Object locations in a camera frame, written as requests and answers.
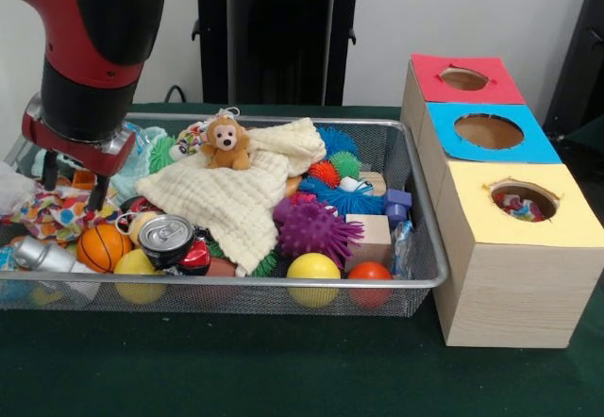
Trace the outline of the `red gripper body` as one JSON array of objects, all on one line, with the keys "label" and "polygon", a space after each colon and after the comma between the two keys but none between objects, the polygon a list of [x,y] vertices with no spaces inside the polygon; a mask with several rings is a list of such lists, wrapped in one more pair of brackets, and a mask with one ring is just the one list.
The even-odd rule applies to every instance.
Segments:
[{"label": "red gripper body", "polygon": [[103,176],[113,176],[122,169],[135,143],[134,132],[124,127],[108,142],[76,142],[60,136],[29,114],[23,116],[22,132],[29,141],[46,152],[52,150],[63,154]]}]

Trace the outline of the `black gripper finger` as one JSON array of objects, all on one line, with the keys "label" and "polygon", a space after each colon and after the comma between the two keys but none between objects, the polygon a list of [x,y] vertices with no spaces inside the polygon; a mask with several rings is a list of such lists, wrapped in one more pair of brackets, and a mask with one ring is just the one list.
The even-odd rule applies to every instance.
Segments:
[{"label": "black gripper finger", "polygon": [[44,155],[42,167],[42,184],[46,191],[53,191],[57,186],[58,153],[48,150]]},{"label": "black gripper finger", "polygon": [[90,211],[101,210],[105,203],[105,198],[109,188],[110,178],[108,176],[97,175],[96,184],[94,185],[88,201],[88,209]]}]

